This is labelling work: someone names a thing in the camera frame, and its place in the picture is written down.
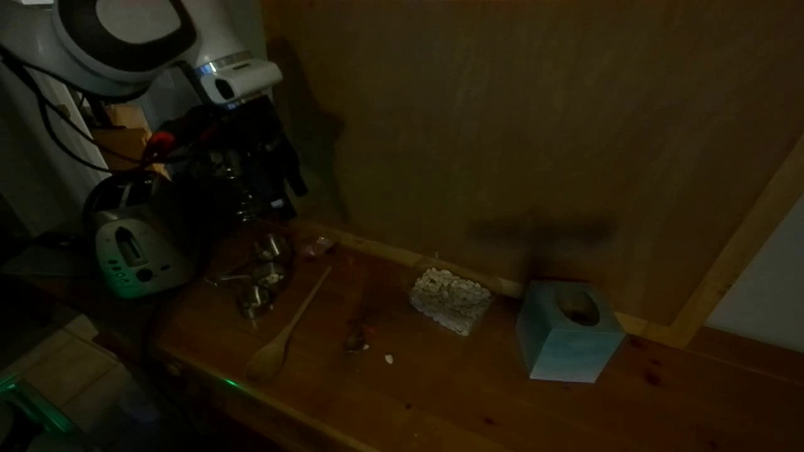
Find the wooden spoon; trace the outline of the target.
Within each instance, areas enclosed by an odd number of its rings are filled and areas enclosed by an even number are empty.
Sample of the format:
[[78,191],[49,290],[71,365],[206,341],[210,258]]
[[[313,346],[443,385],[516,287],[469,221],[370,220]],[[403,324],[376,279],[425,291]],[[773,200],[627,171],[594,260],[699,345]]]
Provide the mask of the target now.
[[331,271],[332,266],[328,266],[319,277],[319,280],[316,281],[305,300],[302,301],[301,306],[298,307],[289,323],[287,323],[268,344],[261,347],[261,349],[250,358],[245,369],[245,378],[247,378],[248,381],[263,382],[271,380],[278,375],[285,362],[286,349],[296,325],[298,325],[298,322],[302,319],[302,316],[318,294],[319,289],[322,288]]

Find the blue block with round hole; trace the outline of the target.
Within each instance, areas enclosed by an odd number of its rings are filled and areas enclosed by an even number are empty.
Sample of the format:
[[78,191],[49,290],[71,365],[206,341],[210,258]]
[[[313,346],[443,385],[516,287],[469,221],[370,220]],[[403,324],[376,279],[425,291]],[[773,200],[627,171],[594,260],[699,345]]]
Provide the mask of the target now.
[[626,337],[597,290],[580,281],[534,280],[515,321],[528,377],[594,383]]

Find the dark red petal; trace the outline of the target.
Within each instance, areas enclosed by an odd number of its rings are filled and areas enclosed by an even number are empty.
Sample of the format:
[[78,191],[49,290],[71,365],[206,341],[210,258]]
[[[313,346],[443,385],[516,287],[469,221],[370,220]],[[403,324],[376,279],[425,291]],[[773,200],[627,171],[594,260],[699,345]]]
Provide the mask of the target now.
[[374,334],[374,327],[364,318],[356,318],[348,323],[348,331],[344,340],[344,350],[347,353],[357,353],[367,350],[369,340]]

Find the silver toaster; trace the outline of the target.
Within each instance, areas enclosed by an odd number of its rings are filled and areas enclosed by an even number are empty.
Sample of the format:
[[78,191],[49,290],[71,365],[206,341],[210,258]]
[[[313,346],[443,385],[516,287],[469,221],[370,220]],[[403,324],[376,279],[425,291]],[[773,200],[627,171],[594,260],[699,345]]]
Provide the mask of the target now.
[[198,249],[177,188],[155,171],[125,171],[90,191],[82,226],[104,283],[137,299],[192,280]]

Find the small metal bowl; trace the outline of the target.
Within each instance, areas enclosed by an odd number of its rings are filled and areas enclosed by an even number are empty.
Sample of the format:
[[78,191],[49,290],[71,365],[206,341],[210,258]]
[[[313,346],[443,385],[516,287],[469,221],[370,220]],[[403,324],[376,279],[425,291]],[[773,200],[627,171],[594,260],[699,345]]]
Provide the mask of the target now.
[[268,290],[282,290],[285,288],[288,271],[284,264],[273,261],[256,266],[251,272],[251,281],[254,285]]
[[273,295],[261,286],[248,286],[237,296],[239,314],[247,320],[255,320],[273,309]]
[[266,234],[253,243],[254,257],[260,261],[285,262],[292,260],[292,247],[280,234]]

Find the block of white pebbles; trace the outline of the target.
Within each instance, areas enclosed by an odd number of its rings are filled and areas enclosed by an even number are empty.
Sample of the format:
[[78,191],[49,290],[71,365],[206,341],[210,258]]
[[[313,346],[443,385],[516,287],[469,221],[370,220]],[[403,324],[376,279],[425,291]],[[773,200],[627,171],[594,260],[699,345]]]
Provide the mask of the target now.
[[414,281],[410,304],[440,326],[468,336],[491,305],[491,290],[450,270],[430,267]]

